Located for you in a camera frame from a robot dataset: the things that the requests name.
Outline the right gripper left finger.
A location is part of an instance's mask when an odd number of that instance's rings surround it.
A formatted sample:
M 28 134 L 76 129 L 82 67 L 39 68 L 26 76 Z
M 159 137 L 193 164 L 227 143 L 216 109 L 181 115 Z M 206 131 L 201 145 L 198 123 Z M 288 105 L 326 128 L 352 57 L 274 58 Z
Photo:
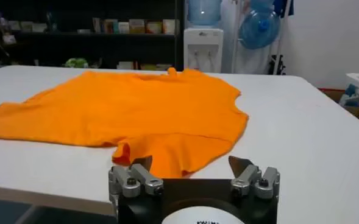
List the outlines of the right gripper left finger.
M 116 201 L 120 195 L 135 198 L 141 194 L 142 189 L 151 196 L 162 195 L 164 182 L 149 172 L 151 166 L 152 156 L 135 159 L 127 169 L 112 166 L 108 171 L 109 200 Z

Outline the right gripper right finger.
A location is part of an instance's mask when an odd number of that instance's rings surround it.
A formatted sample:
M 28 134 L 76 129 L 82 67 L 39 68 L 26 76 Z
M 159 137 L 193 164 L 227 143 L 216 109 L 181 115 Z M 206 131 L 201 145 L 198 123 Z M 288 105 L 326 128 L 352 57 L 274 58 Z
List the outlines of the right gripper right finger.
M 262 200 L 278 199 L 280 192 L 280 172 L 275 167 L 267 167 L 264 172 L 249 159 L 229 156 L 234 179 L 230 182 L 234 197 L 245 197 L 253 193 Z

